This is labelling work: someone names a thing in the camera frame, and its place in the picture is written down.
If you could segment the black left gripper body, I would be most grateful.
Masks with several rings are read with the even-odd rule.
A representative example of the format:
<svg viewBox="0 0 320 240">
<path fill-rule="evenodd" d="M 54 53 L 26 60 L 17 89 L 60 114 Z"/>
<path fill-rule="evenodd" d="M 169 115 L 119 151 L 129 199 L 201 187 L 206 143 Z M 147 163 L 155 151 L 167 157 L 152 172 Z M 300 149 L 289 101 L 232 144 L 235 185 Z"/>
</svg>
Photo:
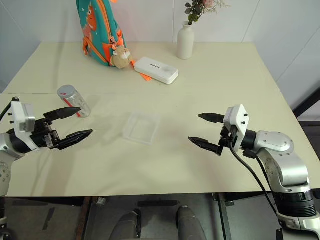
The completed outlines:
<svg viewBox="0 0 320 240">
<path fill-rule="evenodd" d="M 46 118 L 35 121 L 31 139 L 39 148 L 55 149 L 59 147 L 60 137 L 56 130 L 52 130 L 51 124 L 52 122 Z"/>
</svg>

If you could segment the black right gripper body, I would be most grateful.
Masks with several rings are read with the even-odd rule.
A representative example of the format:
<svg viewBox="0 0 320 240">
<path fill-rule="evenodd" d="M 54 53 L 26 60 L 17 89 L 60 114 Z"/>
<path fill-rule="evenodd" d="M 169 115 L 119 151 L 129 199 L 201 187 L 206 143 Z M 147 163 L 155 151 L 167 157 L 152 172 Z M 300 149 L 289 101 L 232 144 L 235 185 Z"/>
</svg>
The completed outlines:
<svg viewBox="0 0 320 240">
<path fill-rule="evenodd" d="M 235 125 L 231 125 L 230 127 L 227 127 L 224 124 L 220 132 L 220 140 L 218 142 L 219 148 L 220 149 L 229 148 L 230 144 L 232 148 L 234 148 L 236 141 L 237 141 L 237 127 Z"/>
</svg>

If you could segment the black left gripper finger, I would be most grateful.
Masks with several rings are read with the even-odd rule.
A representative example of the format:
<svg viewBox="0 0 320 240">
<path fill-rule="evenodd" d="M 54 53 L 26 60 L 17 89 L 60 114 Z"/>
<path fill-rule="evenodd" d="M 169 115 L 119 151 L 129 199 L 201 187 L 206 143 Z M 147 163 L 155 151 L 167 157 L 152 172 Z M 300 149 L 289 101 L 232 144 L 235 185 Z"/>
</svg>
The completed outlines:
<svg viewBox="0 0 320 240">
<path fill-rule="evenodd" d="M 86 139 L 91 133 L 93 132 L 92 129 L 89 130 L 83 130 L 83 131 L 78 131 L 75 133 L 72 133 L 70 135 L 67 135 L 66 138 L 60 139 L 57 142 L 57 149 L 58 150 L 64 150 L 66 148 L 69 148 L 73 145 L 76 145 Z"/>
<path fill-rule="evenodd" d="M 55 120 L 62 120 L 62 119 L 69 118 L 77 114 L 80 110 L 81 110 L 80 107 L 64 107 L 64 108 L 59 108 L 59 109 L 44 113 L 43 116 L 51 124 Z"/>
</svg>

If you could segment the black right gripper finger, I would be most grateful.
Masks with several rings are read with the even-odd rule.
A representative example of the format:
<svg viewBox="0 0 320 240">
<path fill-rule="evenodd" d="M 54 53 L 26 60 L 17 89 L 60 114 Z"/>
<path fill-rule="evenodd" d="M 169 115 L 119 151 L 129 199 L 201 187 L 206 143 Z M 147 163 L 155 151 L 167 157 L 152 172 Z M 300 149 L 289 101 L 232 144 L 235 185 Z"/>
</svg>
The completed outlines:
<svg viewBox="0 0 320 240">
<path fill-rule="evenodd" d="M 197 145 L 198 147 L 200 147 L 201 149 L 210 151 L 215 153 L 217 156 L 221 156 L 222 151 L 223 151 L 223 146 L 221 145 L 216 145 L 213 143 L 208 142 L 208 140 L 203 139 L 203 138 L 199 138 L 199 137 L 188 137 L 188 139 L 195 145 Z"/>
<path fill-rule="evenodd" d="M 206 120 L 211 123 L 224 123 L 224 115 L 217 113 L 201 113 L 198 115 L 199 118 Z"/>
</svg>

